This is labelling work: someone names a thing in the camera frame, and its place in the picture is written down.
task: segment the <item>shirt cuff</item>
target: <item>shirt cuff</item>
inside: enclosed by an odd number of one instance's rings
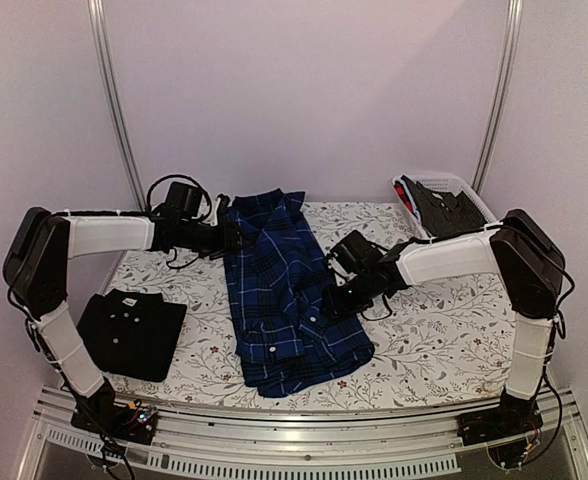
[[[247,331],[237,342],[236,353],[245,362],[269,365],[305,354],[303,340],[293,326]]]
[[[298,329],[308,338],[322,340],[328,326],[328,318],[317,307],[310,306],[301,314]]]

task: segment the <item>fabric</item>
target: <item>fabric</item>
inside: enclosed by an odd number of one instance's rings
[[[412,198],[412,194],[409,192],[407,185],[404,180],[397,180],[394,183],[394,189],[396,194],[399,196],[405,207],[416,217],[419,223],[421,223],[421,212],[418,211],[416,203]]]
[[[163,295],[112,290],[94,295],[77,329],[90,357],[104,372],[150,382],[167,378],[186,305]]]
[[[302,212],[324,252],[358,230],[389,247],[412,230],[399,202],[306,202]],[[179,249],[176,263],[194,257]],[[174,360],[162,383],[106,374],[117,392],[168,406],[214,407],[238,415],[260,411],[333,414],[442,406],[497,398],[512,362],[514,314],[496,275],[439,280],[394,295],[394,315],[364,322],[372,360],[354,373],[286,398],[261,397],[245,385],[232,327],[223,260],[175,271],[161,252],[126,252],[109,288],[162,293],[187,305]],[[385,315],[378,299],[366,314]]]
[[[431,235],[452,235],[485,225],[485,217],[465,192],[456,196],[449,192],[435,192],[406,176],[401,179],[416,204],[421,225]]]
[[[236,353],[246,385],[264,397],[342,377],[374,353],[356,316],[321,313],[334,278],[301,213],[303,198],[280,190],[236,198],[228,214],[253,244],[224,258]]]

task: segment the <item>table surface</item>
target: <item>table surface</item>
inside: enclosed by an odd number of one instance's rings
[[[398,203],[307,203],[305,216],[327,251],[352,230],[391,247],[410,236]],[[180,250],[177,264],[192,258]],[[435,406],[497,397],[511,363],[514,316],[496,275],[424,284],[390,300],[394,314],[363,322],[376,347],[353,374],[283,399],[244,385],[230,320],[222,260],[169,270],[161,252],[128,252],[108,290],[161,292],[188,306],[167,379],[151,383],[109,375],[118,392],[161,402],[304,411]],[[385,314],[377,302],[369,318]]]

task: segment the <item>blue plaid shirt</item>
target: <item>blue plaid shirt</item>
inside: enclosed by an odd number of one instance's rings
[[[374,346],[358,318],[321,313],[334,284],[301,213],[303,192],[236,198],[229,211],[253,246],[225,256],[236,353],[245,383],[284,397],[366,364]]]

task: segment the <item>clothing pile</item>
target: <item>clothing pile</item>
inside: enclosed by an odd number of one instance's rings
[[[284,397],[368,363],[356,315],[332,320],[322,292],[335,279],[301,212],[305,194],[236,198],[228,212],[250,246],[224,257],[236,353],[247,386]]]
[[[394,188],[405,207],[435,237],[475,230],[485,224],[485,217],[465,192],[436,192],[405,175],[394,183]]]

